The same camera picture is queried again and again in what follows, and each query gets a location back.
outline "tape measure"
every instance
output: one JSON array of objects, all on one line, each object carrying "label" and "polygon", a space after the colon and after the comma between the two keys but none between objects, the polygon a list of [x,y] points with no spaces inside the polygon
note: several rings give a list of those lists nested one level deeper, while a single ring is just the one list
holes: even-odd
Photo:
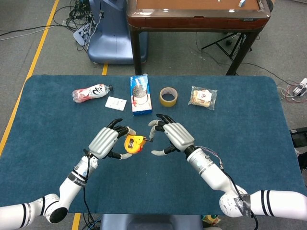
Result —
[{"label": "tape measure", "polygon": [[146,137],[127,135],[125,140],[125,150],[131,154],[137,154],[142,151],[143,145],[147,141]]}]

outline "masking tape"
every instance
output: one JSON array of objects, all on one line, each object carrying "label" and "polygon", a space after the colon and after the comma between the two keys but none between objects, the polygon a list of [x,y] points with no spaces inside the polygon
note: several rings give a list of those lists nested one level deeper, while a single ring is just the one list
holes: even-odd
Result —
[{"label": "masking tape", "polygon": [[[164,94],[171,94],[171,95],[174,96],[174,99],[171,100],[171,101],[164,100],[163,97],[162,97]],[[177,98],[178,98],[178,93],[174,88],[166,87],[166,88],[163,88],[160,91],[160,102],[165,107],[174,106],[176,104]]]}]

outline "robotic arm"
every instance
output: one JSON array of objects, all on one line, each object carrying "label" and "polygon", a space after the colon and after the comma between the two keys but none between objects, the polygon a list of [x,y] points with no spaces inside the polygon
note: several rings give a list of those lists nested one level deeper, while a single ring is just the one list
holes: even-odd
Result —
[{"label": "robotic arm", "polygon": [[115,126],[122,119],[115,119],[107,127],[100,130],[85,150],[79,163],[73,168],[59,188],[59,197],[49,194],[31,203],[0,207],[0,229],[13,230],[30,225],[37,216],[44,216],[50,223],[62,221],[68,209],[80,191],[86,186],[87,180],[98,167],[98,160],[107,156],[116,159],[126,159],[132,154],[117,154],[112,152],[117,140],[126,134],[136,135],[136,132],[127,126]]},{"label": "robotic arm", "polygon": [[194,138],[180,124],[167,115],[157,114],[162,120],[153,120],[149,138],[153,139],[156,131],[164,132],[171,146],[152,154],[165,156],[173,151],[183,151],[187,161],[198,172],[202,179],[213,190],[221,190],[225,194],[220,198],[220,208],[229,217],[266,215],[307,221],[307,197],[291,191],[260,190],[249,195],[243,188],[236,185],[224,172],[223,165],[219,168],[200,148],[194,146]]}]

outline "blue machine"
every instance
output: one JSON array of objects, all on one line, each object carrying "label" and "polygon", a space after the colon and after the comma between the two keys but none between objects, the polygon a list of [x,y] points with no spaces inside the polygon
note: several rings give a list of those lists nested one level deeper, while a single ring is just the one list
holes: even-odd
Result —
[{"label": "blue machine", "polygon": [[[88,47],[92,62],[133,64],[130,31],[127,22],[127,0],[90,0],[92,14],[99,21],[100,5],[104,12]],[[147,60],[148,33],[140,33],[141,62]]]}]

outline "yellow floor line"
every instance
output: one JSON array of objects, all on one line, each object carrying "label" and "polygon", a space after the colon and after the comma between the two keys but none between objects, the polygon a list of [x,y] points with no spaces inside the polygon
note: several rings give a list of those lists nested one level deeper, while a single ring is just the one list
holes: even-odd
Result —
[{"label": "yellow floor line", "polygon": [[73,218],[73,223],[72,223],[71,230],[78,230],[79,223],[80,223],[80,217],[81,217],[81,213],[75,213],[75,216]]},{"label": "yellow floor line", "polygon": [[[55,2],[53,4],[53,7],[52,7],[52,10],[51,10],[51,13],[50,13],[50,16],[49,16],[49,19],[48,19],[46,25],[51,25],[52,18],[53,18],[54,12],[56,11],[58,3],[59,3],[59,0],[55,0]],[[42,38],[40,40],[40,43],[39,43],[38,48],[36,50],[36,53],[34,55],[31,67],[29,69],[29,72],[28,72],[25,80],[24,80],[24,84],[32,76],[32,74],[34,72],[35,65],[37,63],[38,57],[40,55],[40,52],[42,51],[42,48],[43,48],[46,36],[48,34],[48,31],[49,31],[49,29],[44,30],[44,33],[42,35]],[[11,117],[9,119],[8,125],[6,126],[4,134],[3,134],[3,137],[1,139],[1,142],[0,142],[0,157],[2,155],[2,152],[3,152],[3,149],[4,149],[4,145],[5,145],[5,143],[6,143],[7,139],[8,139],[8,136],[9,136],[9,133],[10,133],[13,121],[15,119],[16,112],[17,112],[17,109],[18,109],[18,106],[19,106],[19,102],[20,102],[20,98],[21,98],[21,94],[23,92],[23,89],[24,89],[24,85],[22,86],[22,89],[20,91],[20,94],[19,94],[18,99],[17,99],[16,104],[15,104],[15,107],[13,109],[12,115],[11,115]]]},{"label": "yellow floor line", "polygon": [[107,73],[107,67],[108,67],[108,64],[104,64],[104,67],[102,69],[102,75],[106,75]]}]

